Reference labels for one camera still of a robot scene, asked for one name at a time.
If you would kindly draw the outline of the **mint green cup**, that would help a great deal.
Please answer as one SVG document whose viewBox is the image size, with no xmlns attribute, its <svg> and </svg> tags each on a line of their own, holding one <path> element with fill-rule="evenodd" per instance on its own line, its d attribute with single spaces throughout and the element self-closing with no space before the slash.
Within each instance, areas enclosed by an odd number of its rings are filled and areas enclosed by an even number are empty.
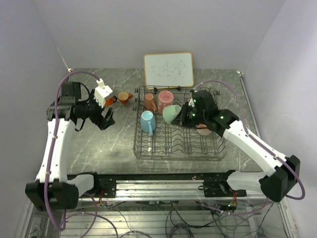
<svg viewBox="0 0 317 238">
<path fill-rule="evenodd" d="M 167 124 L 171 124 L 181 112 L 182 107 L 179 105 L 170 105 L 163 109 L 162 117 Z"/>
</svg>

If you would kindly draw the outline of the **large orange mug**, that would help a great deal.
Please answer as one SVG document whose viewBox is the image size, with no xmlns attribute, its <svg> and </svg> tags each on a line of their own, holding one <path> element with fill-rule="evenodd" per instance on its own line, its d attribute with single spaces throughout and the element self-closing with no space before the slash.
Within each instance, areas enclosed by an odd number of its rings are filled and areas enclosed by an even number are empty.
<svg viewBox="0 0 317 238">
<path fill-rule="evenodd" d="M 109 99 L 106 100 L 105 102 L 105 106 L 110 106 L 112 105 L 113 103 L 115 103 L 117 101 L 117 97 L 116 96 L 113 96 Z"/>
</svg>

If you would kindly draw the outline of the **small orange cup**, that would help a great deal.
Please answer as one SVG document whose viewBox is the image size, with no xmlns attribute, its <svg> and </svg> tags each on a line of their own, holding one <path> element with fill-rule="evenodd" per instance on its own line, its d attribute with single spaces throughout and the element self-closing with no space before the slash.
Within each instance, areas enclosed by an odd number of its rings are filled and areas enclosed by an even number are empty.
<svg viewBox="0 0 317 238">
<path fill-rule="evenodd" d="M 127 104 L 129 100 L 133 97 L 131 93 L 126 91 L 121 91 L 118 93 L 117 98 L 122 104 Z"/>
</svg>

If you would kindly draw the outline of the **light blue mug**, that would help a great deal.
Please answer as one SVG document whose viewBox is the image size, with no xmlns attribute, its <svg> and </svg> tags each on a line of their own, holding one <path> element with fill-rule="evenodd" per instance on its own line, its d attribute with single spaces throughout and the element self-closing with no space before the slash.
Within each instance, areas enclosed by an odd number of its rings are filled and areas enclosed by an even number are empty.
<svg viewBox="0 0 317 238">
<path fill-rule="evenodd" d="M 154 130 L 156 128 L 156 119 L 151 111 L 144 111 L 141 114 L 140 124 L 142 131 L 149 134 L 149 136 L 154 135 Z"/>
</svg>

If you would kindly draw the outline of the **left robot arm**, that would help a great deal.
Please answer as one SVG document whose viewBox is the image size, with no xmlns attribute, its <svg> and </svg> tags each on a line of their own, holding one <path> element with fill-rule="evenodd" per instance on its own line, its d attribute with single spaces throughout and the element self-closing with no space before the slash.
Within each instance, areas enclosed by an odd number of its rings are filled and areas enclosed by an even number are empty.
<svg viewBox="0 0 317 238">
<path fill-rule="evenodd" d="M 102 115 L 112 90 L 102 79 L 96 83 L 97 87 L 87 100 L 81 100 L 80 82 L 63 83 L 58 103 L 52 103 L 47 110 L 48 138 L 44 158 L 35 181 L 25 188 L 27 197 L 40 211 L 46 210 L 46 201 L 52 210 L 74 209 L 84 193 L 95 197 L 101 191 L 96 172 L 80 173 L 71 180 L 67 178 L 69 145 L 78 119 L 89 119 L 100 130 L 115 124 L 112 108 Z"/>
</svg>

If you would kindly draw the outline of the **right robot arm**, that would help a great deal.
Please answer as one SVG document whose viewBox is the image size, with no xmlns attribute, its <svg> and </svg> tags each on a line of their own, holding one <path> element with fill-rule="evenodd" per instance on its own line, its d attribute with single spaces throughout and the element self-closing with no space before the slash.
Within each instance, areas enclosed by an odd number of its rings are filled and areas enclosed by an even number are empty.
<svg viewBox="0 0 317 238">
<path fill-rule="evenodd" d="M 232 111 L 220 110 L 210 92 L 191 90 L 190 93 L 191 99 L 183 104 L 172 124 L 214 132 L 239 147 L 262 169 L 252 173 L 231 172 L 218 184 L 219 192 L 230 196 L 236 190 L 257 191 L 274 202 L 286 197 L 299 183 L 299 158 L 273 149 L 252 133 Z"/>
</svg>

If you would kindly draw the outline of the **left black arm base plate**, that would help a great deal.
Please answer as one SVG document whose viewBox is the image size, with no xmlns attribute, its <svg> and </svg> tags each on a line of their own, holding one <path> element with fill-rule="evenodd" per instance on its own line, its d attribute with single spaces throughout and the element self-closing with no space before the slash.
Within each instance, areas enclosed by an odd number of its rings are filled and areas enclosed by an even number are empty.
<svg viewBox="0 0 317 238">
<path fill-rule="evenodd" d="M 102 195 L 102 198 L 115 198 L 116 185 L 117 183 L 113 176 L 95 173 L 92 193 L 97 196 Z"/>
</svg>

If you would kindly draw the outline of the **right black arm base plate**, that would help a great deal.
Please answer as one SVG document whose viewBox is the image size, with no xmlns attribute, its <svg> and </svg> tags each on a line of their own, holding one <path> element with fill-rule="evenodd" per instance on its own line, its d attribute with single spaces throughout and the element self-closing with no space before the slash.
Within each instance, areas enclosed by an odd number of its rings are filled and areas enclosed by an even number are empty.
<svg viewBox="0 0 317 238">
<path fill-rule="evenodd" d="M 233 197 L 236 194 L 238 197 L 246 196 L 245 190 L 233 190 L 227 182 L 228 177 L 235 170 L 228 170 L 224 173 L 204 173 L 197 178 L 203 181 L 203 184 L 198 187 L 198 190 L 204 192 L 205 198 L 208 197 Z"/>
</svg>

